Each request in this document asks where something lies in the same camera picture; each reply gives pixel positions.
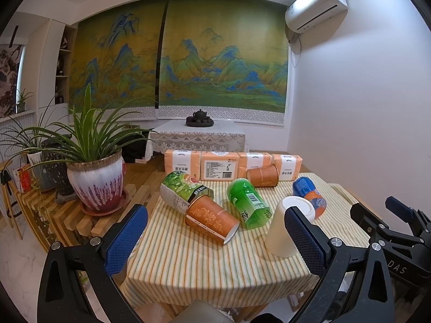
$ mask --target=white and red glazed pot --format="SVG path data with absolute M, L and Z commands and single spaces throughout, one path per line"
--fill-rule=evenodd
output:
M 125 173 L 121 150 L 95 162 L 67 163 L 70 184 L 93 213 L 106 213 L 118 207 Z

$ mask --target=black speckled pot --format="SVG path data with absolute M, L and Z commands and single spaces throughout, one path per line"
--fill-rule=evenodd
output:
M 60 148 L 61 145 L 59 143 L 56 143 L 54 141 L 51 141 L 50 139 L 47 139 L 42 142 L 42 146 L 46 148 Z M 54 152 L 42 152 L 42 161 L 49 161 L 49 160 L 56 160 L 56 159 L 63 159 L 64 157 L 58 153 Z M 52 164 L 46 164 L 45 170 L 48 174 L 49 179 L 52 181 L 52 183 L 55 186 L 55 190 L 60 195 L 70 195 L 74 193 L 74 189 L 72 185 L 69 182 L 69 178 L 67 177 L 67 166 L 66 163 L 52 163 Z

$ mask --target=green bottle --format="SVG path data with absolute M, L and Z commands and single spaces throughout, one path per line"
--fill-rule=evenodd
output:
M 226 194 L 239 210 L 248 230 L 262 227 L 272 218 L 271 209 L 245 178 L 232 181 Z

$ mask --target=marble floor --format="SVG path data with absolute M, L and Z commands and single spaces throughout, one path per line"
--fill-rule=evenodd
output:
M 0 232 L 0 281 L 11 300 L 29 323 L 37 323 L 37 295 L 46 253 L 37 242 L 23 216 L 17 218 L 23 240 L 15 230 L 6 226 Z M 109 323 L 91 287 L 87 297 L 99 320 Z M 272 302 L 263 312 L 269 312 L 288 323 L 293 313 L 287 299 Z M 169 318 L 158 305 L 137 310 L 145 323 L 168 323 Z

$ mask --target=white wall-mounted air conditioner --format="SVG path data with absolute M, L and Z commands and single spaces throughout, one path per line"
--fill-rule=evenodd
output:
M 301 34 L 347 9 L 346 0 L 296 0 L 286 11 L 286 24 Z

